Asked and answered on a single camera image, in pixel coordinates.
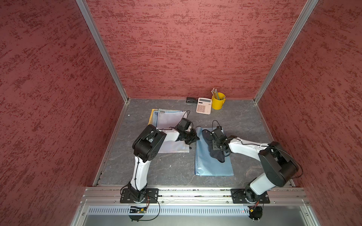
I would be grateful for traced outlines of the blue mesh document bag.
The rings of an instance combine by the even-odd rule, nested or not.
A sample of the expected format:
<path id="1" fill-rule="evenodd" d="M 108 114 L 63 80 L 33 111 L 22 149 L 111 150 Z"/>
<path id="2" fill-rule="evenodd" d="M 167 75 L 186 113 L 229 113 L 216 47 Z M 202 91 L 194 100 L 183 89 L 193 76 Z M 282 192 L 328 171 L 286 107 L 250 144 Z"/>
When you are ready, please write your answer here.
<path id="1" fill-rule="evenodd" d="M 225 157 L 224 163 L 210 155 L 208 145 L 203 138 L 204 128 L 197 127 L 196 133 L 199 140 L 196 142 L 195 150 L 195 175 L 197 176 L 233 176 L 233 169 L 230 157 Z"/>
<path id="2" fill-rule="evenodd" d="M 168 129 L 176 126 L 184 114 L 185 111 L 180 110 L 153 109 L 150 124 L 158 128 Z"/>

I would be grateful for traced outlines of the clear white mesh document bag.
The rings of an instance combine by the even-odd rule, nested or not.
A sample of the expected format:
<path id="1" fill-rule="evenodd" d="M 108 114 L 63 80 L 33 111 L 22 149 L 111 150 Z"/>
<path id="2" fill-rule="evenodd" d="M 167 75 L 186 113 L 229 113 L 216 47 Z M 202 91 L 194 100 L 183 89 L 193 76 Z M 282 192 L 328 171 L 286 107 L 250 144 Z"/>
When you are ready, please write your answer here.
<path id="1" fill-rule="evenodd" d="M 158 128 L 161 129 L 164 133 L 166 133 L 166 138 L 159 150 L 158 153 L 188 153 L 189 152 L 189 145 L 185 144 L 184 141 L 176 141 L 179 132 L 173 127 L 169 127 L 168 129 Z"/>

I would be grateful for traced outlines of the yellow mesh document bag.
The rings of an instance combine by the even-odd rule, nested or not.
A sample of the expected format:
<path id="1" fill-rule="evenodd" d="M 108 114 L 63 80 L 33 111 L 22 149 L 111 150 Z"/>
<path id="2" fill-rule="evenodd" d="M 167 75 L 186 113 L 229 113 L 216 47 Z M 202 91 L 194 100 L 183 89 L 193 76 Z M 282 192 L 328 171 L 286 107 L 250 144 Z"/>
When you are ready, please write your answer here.
<path id="1" fill-rule="evenodd" d="M 148 124 L 157 126 L 158 113 L 159 113 L 158 109 L 152 109 Z"/>

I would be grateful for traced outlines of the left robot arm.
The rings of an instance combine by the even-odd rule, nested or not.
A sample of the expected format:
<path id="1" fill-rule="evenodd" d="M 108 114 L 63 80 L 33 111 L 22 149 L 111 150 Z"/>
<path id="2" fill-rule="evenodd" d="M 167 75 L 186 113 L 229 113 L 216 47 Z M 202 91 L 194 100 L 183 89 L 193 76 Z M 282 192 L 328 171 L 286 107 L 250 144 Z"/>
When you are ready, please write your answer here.
<path id="1" fill-rule="evenodd" d="M 133 177 L 128 183 L 128 190 L 136 202 L 146 197 L 147 175 L 151 161 L 156 157 L 165 142 L 183 141 L 189 145 L 199 140 L 194 128 L 160 129 L 149 124 L 133 143 L 135 167 Z"/>

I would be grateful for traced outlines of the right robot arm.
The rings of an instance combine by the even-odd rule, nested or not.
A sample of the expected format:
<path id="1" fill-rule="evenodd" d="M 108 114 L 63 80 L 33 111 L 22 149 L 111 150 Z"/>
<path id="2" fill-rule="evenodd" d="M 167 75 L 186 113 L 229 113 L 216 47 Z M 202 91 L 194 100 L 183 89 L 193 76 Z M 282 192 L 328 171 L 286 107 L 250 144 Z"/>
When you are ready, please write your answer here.
<path id="1" fill-rule="evenodd" d="M 299 171 L 298 163 L 282 148 L 280 143 L 256 143 L 240 137 L 227 137 L 220 126 L 212 132 L 203 132 L 210 156 L 224 163 L 231 153 L 242 154 L 259 160 L 264 173 L 251 181 L 244 190 L 248 203 L 256 203 L 274 187 L 283 187 Z"/>

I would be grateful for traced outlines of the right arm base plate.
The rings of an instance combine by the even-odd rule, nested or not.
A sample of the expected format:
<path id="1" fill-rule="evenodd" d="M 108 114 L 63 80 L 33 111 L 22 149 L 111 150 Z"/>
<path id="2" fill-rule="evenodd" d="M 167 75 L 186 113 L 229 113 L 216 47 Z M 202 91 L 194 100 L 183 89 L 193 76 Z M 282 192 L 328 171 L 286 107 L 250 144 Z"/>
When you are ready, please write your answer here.
<path id="1" fill-rule="evenodd" d="M 234 204 L 269 204 L 267 192 L 256 195 L 251 189 L 231 189 L 231 198 Z"/>

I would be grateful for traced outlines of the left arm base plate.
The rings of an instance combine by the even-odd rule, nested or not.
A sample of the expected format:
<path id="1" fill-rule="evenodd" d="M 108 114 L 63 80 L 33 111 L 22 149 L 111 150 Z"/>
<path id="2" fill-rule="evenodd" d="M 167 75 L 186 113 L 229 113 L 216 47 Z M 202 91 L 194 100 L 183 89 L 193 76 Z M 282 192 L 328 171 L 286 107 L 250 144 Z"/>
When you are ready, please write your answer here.
<path id="1" fill-rule="evenodd" d="M 157 203 L 159 189 L 157 188 L 144 188 L 137 192 L 135 189 L 125 188 L 121 192 L 120 203 L 128 204 L 147 204 Z"/>

